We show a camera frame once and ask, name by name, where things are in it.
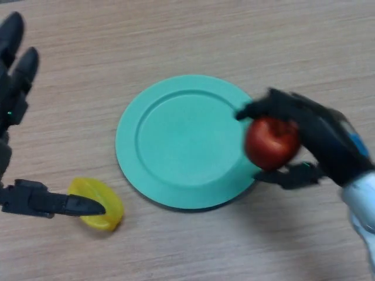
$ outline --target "wooden table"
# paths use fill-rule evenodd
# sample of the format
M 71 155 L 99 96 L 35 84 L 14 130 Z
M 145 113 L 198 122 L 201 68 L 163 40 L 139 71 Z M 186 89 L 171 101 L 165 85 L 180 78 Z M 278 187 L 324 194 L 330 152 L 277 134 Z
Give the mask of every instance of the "wooden table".
M 23 45 L 40 72 L 11 129 L 15 178 L 66 192 L 96 177 L 121 196 L 112 235 L 79 219 L 1 214 L 0 280 L 369 280 L 366 251 L 330 181 L 286 192 L 260 184 L 215 211 L 160 209 L 130 188 L 114 136 L 144 88 L 179 74 L 226 79 L 257 97 L 269 86 L 343 111 L 375 151 L 373 0 L 25 0 Z

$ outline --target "yellow plastic toy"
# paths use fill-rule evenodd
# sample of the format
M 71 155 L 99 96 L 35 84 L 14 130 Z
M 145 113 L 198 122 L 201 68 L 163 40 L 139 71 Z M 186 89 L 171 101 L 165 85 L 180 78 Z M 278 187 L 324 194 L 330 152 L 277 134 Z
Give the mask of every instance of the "yellow plastic toy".
M 113 231 L 124 215 L 121 199 L 105 183 L 88 177 L 75 178 L 68 188 L 68 194 L 75 194 L 98 201 L 105 208 L 104 215 L 88 215 L 80 218 L 89 226 Z

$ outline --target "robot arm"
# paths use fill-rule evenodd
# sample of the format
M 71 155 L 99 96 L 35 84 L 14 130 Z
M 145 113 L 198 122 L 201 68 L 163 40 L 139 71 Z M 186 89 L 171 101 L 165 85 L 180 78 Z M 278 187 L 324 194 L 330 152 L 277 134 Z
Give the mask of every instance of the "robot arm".
M 39 55 L 34 47 L 27 49 L 9 76 L 21 44 L 24 22 L 17 12 L 0 25 L 0 180 L 8 168 L 12 149 L 8 145 L 8 128 L 19 125 L 28 109 L 28 96 L 39 66 Z M 52 218 L 54 214 L 100 215 L 104 207 L 89 198 L 50 193 L 36 181 L 16 180 L 4 188 L 0 182 L 2 211 L 13 214 Z
M 255 179 L 290 190 L 316 184 L 322 177 L 331 178 L 342 187 L 341 198 L 350 210 L 350 222 L 367 245 L 375 273 L 375 168 L 359 134 L 341 112 L 275 89 L 248 104 L 236 118 L 263 115 L 295 122 L 302 144 L 319 164 L 289 165 L 286 172 L 259 172 Z

